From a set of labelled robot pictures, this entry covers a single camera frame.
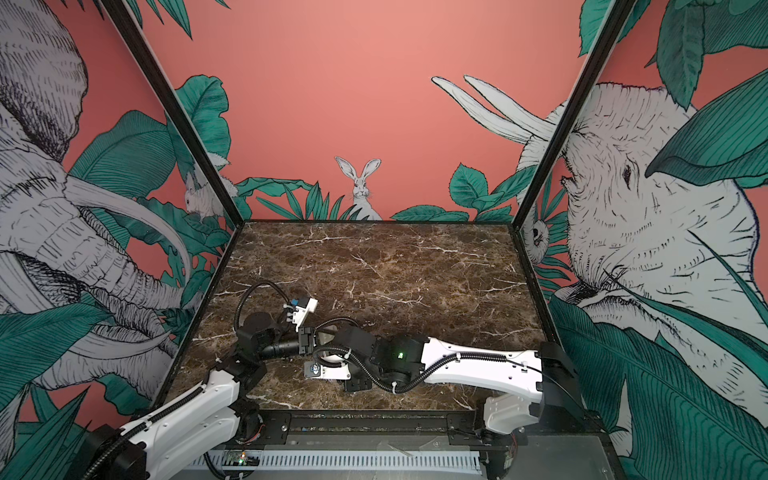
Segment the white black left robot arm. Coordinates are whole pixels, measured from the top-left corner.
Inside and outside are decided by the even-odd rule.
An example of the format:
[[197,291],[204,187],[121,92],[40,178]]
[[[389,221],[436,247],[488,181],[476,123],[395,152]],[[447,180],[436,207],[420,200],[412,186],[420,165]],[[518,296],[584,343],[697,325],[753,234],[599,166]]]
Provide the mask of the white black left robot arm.
[[282,329],[265,313],[246,318],[230,355],[169,403],[119,428],[87,435],[67,479],[169,479],[227,441],[254,439],[259,407],[247,399],[266,375],[267,359],[296,356],[301,342],[274,339]]

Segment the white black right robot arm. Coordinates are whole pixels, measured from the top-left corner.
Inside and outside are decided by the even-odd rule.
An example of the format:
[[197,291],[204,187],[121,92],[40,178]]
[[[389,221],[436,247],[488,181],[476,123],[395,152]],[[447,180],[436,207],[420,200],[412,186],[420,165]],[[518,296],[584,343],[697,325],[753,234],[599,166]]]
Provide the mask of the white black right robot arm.
[[577,398],[577,372],[562,347],[542,342],[535,350],[495,351],[451,344],[425,335],[375,336],[347,326],[313,354],[323,379],[362,378],[393,395],[422,384],[477,387],[498,393],[485,401],[483,428],[501,435],[587,412]]

